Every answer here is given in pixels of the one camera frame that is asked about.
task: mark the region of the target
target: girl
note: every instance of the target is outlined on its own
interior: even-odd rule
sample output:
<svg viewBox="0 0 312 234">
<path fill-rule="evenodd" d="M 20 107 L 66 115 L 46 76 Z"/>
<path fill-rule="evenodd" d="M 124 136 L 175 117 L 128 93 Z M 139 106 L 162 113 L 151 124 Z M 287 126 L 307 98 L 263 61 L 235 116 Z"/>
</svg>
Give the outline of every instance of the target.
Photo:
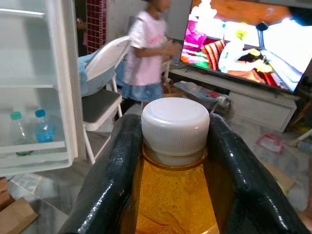
<svg viewBox="0 0 312 234">
<path fill-rule="evenodd" d="M 125 64 L 125 76 L 121 93 L 125 99 L 121 105 L 124 113 L 136 102 L 149 102 L 162 98 L 160 65 L 163 55 L 179 53 L 179 45 L 165 42 L 166 23 L 159 16 L 171 4 L 171 0 L 145 0 L 148 6 L 136 17 L 129 31 L 132 45 Z"/>
</svg>

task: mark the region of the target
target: television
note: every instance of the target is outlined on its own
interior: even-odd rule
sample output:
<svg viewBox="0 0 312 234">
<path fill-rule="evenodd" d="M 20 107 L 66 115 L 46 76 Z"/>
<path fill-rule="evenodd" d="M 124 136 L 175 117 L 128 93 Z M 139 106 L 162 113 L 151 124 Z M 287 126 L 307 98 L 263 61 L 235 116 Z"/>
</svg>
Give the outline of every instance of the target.
<svg viewBox="0 0 312 234">
<path fill-rule="evenodd" d="M 282 5 L 193 0 L 180 60 L 219 78 L 293 93 L 312 64 L 312 24 L 297 15 Z"/>
</svg>

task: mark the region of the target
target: tiled floor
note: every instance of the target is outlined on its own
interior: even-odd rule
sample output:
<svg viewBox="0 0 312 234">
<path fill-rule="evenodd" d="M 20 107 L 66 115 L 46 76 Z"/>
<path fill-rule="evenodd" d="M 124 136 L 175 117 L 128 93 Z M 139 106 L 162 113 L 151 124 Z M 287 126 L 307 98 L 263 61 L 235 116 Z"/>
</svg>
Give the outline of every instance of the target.
<svg viewBox="0 0 312 234">
<path fill-rule="evenodd" d="M 139 106 L 131 109 L 138 113 Z M 245 121 L 230 122 L 229 126 L 242 136 L 258 157 L 279 168 L 296 181 L 289 193 L 291 204 L 299 210 L 305 208 L 308 197 L 308 155 L 296 148 L 285 147 L 284 153 L 276 155 L 256 144 L 263 134 L 274 134 L 283 141 L 294 139 L 296 134 L 281 134 Z M 110 129 L 112 122 L 106 123 Z M 65 222 L 75 203 L 79 189 L 90 169 L 86 161 L 75 162 L 72 167 L 35 174 L 16 175 L 10 181 L 9 192 L 15 199 L 24 197 L 39 214 L 23 234 L 55 234 Z"/>
</svg>

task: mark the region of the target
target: orange liquid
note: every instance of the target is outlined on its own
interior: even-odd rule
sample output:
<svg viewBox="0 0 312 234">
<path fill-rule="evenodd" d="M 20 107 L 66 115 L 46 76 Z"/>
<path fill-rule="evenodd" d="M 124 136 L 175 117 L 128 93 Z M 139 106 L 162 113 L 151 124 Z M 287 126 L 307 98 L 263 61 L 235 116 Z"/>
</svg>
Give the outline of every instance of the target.
<svg viewBox="0 0 312 234">
<path fill-rule="evenodd" d="M 202 165 L 168 171 L 144 162 L 136 234 L 218 234 Z"/>
</svg>

